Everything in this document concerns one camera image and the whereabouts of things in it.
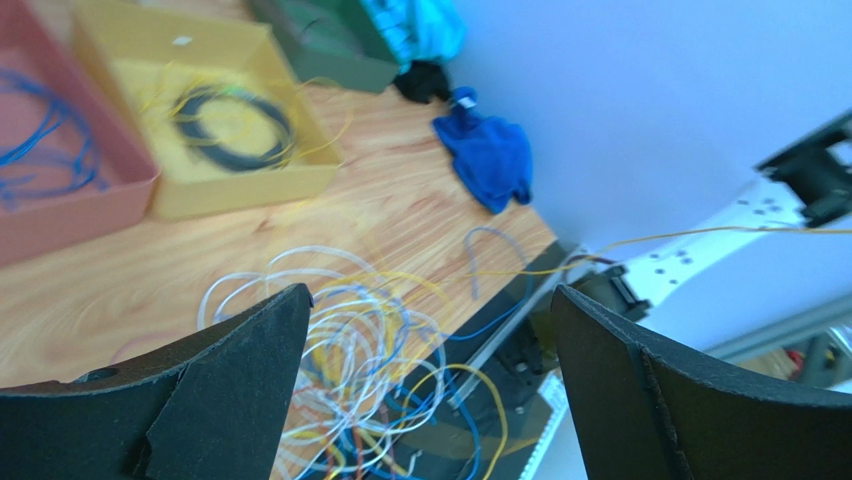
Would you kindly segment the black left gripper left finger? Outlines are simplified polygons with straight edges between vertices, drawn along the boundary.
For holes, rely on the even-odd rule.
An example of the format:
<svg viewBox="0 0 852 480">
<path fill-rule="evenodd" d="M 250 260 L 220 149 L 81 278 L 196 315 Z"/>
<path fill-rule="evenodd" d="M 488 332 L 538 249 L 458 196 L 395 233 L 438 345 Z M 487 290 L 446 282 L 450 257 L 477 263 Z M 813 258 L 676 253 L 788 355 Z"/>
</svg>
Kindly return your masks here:
<svg viewBox="0 0 852 480">
<path fill-rule="evenodd" d="M 313 299 L 293 284 L 147 354 L 1 392 L 5 479 L 266 479 Z"/>
</svg>

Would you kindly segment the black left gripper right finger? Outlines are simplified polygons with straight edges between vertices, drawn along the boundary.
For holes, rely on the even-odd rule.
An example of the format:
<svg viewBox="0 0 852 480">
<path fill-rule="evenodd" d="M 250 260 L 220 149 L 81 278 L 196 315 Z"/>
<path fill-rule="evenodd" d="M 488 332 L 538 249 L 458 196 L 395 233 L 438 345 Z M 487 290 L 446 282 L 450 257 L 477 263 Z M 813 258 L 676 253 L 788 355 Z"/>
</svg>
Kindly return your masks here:
<svg viewBox="0 0 852 480">
<path fill-rule="evenodd" d="M 556 344 L 591 479 L 847 479 L 851 398 L 755 373 L 565 286 Z"/>
</svg>

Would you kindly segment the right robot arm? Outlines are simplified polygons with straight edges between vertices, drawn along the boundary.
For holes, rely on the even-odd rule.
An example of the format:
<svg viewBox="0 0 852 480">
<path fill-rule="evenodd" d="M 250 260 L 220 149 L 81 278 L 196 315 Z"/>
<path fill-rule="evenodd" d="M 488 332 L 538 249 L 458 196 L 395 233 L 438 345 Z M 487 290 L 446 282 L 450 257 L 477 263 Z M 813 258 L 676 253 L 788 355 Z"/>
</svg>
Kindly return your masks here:
<svg viewBox="0 0 852 480">
<path fill-rule="evenodd" d="M 573 288 L 637 322 L 675 290 L 768 233 L 816 231 L 851 213 L 851 114 L 756 166 L 757 180 L 717 214 L 649 253 L 589 272 Z"/>
</svg>

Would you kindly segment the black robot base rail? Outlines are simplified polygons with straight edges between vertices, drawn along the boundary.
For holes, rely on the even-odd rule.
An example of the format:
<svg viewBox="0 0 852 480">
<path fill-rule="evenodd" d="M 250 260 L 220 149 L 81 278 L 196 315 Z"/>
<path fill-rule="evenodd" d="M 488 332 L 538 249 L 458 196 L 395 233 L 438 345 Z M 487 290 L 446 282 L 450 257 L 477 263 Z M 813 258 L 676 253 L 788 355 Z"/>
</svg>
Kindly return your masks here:
<svg viewBox="0 0 852 480">
<path fill-rule="evenodd" d="M 464 324 L 445 345 L 446 359 L 478 368 L 447 374 L 448 396 L 426 425 L 394 441 L 370 479 L 529 479 L 566 412 L 549 305 L 556 284 L 544 270 L 570 265 L 568 283 L 612 265 L 586 249 L 553 243 Z"/>
</svg>

